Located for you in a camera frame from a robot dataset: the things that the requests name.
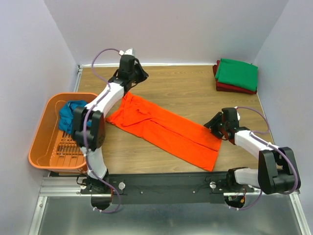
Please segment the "orange t shirt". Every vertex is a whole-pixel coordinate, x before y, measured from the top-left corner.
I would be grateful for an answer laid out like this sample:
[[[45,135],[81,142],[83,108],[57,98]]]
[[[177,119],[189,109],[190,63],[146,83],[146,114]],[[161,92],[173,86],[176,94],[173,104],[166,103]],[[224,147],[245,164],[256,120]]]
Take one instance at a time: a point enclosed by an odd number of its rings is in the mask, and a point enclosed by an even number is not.
[[[106,121],[207,171],[213,170],[222,143],[204,126],[132,93]]]

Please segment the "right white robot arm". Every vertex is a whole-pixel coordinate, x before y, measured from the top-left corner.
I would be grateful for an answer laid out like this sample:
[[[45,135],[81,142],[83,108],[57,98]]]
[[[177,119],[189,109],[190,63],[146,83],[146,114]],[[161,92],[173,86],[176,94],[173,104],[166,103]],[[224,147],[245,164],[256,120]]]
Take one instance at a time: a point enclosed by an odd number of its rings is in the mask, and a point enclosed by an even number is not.
[[[204,124],[218,139],[241,147],[258,160],[257,169],[238,167],[228,170],[226,180],[230,187],[250,185],[265,194],[291,194],[301,187],[294,152],[289,147],[279,147],[240,125],[240,106],[223,108]]]

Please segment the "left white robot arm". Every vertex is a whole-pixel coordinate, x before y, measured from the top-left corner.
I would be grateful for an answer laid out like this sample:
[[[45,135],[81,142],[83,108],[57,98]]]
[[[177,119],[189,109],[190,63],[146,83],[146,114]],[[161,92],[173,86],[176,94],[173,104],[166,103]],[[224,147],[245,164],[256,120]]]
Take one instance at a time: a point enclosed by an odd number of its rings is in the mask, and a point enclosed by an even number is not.
[[[103,180],[107,174],[101,150],[106,136],[107,113],[133,86],[145,81],[148,76],[134,55],[123,54],[119,68],[100,95],[84,107],[75,108],[71,136],[85,157],[88,176]]]

